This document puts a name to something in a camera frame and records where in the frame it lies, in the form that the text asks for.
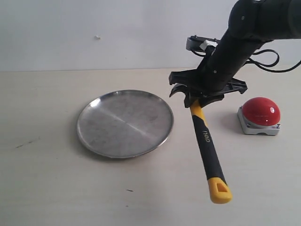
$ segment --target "white wall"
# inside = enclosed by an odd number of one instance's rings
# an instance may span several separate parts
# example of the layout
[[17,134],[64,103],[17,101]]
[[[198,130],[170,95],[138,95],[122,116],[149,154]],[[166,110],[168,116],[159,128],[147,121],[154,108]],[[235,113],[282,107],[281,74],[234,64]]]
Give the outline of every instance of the white wall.
[[[221,38],[235,2],[2,0],[0,71],[196,66],[200,59],[185,50],[186,38]],[[279,51],[281,63],[293,64],[301,58],[300,43],[268,46]]]

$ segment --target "red button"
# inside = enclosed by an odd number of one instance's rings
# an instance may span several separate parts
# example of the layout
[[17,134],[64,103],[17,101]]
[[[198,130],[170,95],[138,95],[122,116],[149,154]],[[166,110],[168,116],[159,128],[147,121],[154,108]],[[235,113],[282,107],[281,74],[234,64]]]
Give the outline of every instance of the red button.
[[250,122],[261,126],[273,126],[280,121],[277,104],[265,97],[255,97],[245,102],[242,113]]

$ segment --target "robotic arm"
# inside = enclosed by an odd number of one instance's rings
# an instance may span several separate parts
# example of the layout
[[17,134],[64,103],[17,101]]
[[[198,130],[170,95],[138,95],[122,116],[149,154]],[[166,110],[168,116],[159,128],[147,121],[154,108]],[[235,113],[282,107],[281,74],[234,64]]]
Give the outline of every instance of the robotic arm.
[[254,53],[265,43],[281,39],[301,39],[301,0],[239,0],[230,13],[229,26],[221,40],[191,36],[186,49],[204,57],[197,69],[171,72],[170,85],[185,94],[184,105],[190,108],[198,146],[200,148],[212,202],[223,204],[232,199],[225,181],[212,137],[202,108],[223,100],[224,94],[247,90],[244,81],[234,75],[247,63],[273,73],[288,72],[301,65],[301,61],[288,70],[270,70],[274,64],[264,65],[252,60],[266,50]]

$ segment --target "table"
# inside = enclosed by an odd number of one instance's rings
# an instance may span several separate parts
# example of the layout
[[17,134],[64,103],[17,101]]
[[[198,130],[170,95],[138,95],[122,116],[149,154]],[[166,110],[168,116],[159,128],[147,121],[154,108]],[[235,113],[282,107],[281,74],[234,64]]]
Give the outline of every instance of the table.
[[[179,70],[0,73],[0,225],[300,225],[301,69],[274,74],[246,66],[236,77],[247,92],[205,107],[233,193],[225,205],[209,199],[184,95],[168,97],[168,76]],[[83,148],[75,124],[91,100],[121,89],[160,96],[175,122],[158,149],[113,161]],[[242,133],[237,110],[258,96],[281,109],[275,137]]]

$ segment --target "round steel tray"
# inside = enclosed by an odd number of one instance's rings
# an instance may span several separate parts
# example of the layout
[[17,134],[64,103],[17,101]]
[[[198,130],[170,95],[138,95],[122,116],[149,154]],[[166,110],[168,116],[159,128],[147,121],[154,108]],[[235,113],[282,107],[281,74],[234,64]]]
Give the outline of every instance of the round steel tray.
[[139,90],[103,95],[81,112],[77,132],[82,144],[109,158],[132,158],[166,141],[174,123],[168,104]]

